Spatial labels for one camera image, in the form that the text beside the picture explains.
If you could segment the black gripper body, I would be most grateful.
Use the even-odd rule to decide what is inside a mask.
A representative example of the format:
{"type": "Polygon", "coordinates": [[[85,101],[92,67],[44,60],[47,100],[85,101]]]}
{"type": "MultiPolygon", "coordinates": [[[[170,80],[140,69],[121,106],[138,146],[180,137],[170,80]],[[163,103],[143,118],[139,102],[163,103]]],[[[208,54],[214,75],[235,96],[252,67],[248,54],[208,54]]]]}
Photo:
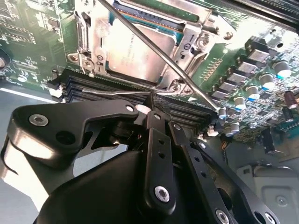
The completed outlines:
{"type": "Polygon", "coordinates": [[[54,190],[38,224],[207,224],[171,153],[127,151],[54,190]]]}

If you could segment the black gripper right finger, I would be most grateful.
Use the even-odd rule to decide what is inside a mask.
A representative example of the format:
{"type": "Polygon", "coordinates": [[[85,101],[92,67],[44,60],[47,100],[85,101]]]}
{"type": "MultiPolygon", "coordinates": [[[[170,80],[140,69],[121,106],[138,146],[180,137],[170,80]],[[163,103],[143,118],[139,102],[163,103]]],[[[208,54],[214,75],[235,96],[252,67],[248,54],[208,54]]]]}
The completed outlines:
{"type": "Polygon", "coordinates": [[[194,192],[191,202],[203,205],[211,224],[278,224],[277,216],[228,167],[216,151],[201,140],[191,142],[183,129],[171,121],[168,101],[154,94],[154,107],[168,122],[167,133],[174,156],[187,180],[180,182],[194,192]]]}

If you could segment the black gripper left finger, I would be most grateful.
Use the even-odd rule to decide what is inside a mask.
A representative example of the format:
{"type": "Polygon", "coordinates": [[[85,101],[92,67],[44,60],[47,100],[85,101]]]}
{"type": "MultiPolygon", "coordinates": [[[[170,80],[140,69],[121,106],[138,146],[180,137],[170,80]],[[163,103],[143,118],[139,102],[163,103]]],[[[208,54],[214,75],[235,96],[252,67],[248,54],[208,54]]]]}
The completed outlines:
{"type": "Polygon", "coordinates": [[[10,117],[0,176],[41,210],[58,187],[121,153],[172,155],[167,127],[161,110],[123,99],[21,106],[10,117]]]}

